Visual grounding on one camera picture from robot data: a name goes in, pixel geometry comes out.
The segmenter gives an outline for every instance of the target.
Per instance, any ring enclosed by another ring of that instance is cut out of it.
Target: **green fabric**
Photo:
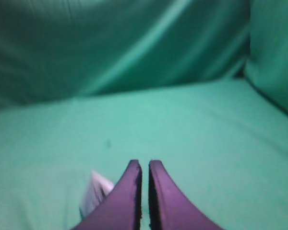
[[[232,79],[241,0],[0,0],[0,106]]]
[[[0,230],[67,230],[90,171],[161,159],[227,230],[288,230],[288,117],[244,80],[0,111]]]
[[[251,1],[251,56],[246,75],[288,111],[288,0]]]

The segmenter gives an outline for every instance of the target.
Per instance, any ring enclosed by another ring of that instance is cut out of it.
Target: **purple plastic piece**
[[[106,199],[73,230],[139,230],[142,169],[131,160]]]
[[[161,161],[149,163],[148,201],[152,230],[222,230],[187,199]]]

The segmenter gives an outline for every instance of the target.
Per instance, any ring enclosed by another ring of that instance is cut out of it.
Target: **bedsheet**
[[[288,117],[245,81],[69,99],[0,111],[0,230],[67,230],[90,171],[117,182],[160,159],[227,230],[288,230]]]

